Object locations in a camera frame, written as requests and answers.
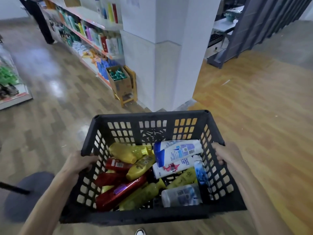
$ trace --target black plastic basket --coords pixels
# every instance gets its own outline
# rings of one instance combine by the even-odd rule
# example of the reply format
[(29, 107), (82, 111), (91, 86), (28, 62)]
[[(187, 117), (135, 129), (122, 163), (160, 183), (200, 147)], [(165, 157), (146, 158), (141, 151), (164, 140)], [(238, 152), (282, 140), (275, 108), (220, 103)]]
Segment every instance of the black plastic basket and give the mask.
[[(112, 143), (153, 145), (154, 142), (176, 139), (201, 140), (204, 150), (202, 159), (212, 189), (210, 204), (162, 208), (156, 206), (154, 200), (137, 210), (96, 211), (95, 198), (100, 194), (100, 188), (93, 181), (99, 173), (105, 172), (106, 160), (111, 156), (108, 149)], [(89, 172), (80, 173), (60, 222), (114, 226), (204, 219), (216, 213), (245, 210), (246, 206), (233, 177), (227, 167), (219, 165), (217, 161), (212, 142), (224, 144), (213, 117), (207, 110), (95, 116), (81, 153), (85, 156), (93, 152), (99, 155), (99, 161)], [(175, 176), (163, 179), (170, 183)]]

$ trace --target person's left arm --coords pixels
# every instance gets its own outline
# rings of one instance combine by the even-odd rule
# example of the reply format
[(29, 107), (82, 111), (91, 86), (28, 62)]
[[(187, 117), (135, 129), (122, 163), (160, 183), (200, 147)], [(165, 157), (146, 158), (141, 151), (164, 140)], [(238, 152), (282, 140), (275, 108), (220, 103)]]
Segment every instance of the person's left arm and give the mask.
[(82, 157), (80, 152), (71, 154), (49, 188), (38, 200), (19, 235), (52, 234), (69, 194), (77, 183), (78, 173), (97, 160), (97, 156)]

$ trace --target black pants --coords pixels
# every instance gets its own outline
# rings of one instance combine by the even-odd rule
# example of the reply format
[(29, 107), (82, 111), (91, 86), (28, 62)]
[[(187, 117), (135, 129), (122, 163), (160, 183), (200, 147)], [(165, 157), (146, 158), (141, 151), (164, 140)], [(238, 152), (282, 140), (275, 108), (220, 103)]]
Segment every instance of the black pants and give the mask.
[(32, 0), (20, 0), (20, 1), (23, 4), (23, 6), (26, 8), (26, 10), (29, 12), (29, 14), (31, 14), (36, 20), (39, 26), (39, 29), (42, 35), (44, 36), (46, 42), (48, 44), (52, 44), (54, 42), (54, 39), (52, 38), (48, 24), (38, 4)]

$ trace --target stand base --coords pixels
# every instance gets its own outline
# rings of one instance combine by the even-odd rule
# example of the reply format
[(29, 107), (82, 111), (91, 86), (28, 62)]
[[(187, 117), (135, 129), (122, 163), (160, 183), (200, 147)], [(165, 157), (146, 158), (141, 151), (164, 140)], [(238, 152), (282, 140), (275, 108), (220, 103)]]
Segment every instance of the stand base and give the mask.
[(53, 178), (52, 173), (37, 172), (21, 180), (16, 186), (29, 190), (30, 194), (10, 192), (4, 203), (4, 216), (11, 222), (25, 222)]

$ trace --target orange wood floor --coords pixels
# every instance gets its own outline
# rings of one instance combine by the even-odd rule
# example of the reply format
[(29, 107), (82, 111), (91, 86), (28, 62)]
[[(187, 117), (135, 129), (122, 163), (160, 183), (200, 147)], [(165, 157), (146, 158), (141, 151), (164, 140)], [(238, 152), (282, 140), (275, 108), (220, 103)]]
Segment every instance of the orange wood floor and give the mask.
[(189, 109), (212, 112), (292, 231), (313, 234), (313, 72), (245, 51), (221, 70), (203, 61), (193, 98)]

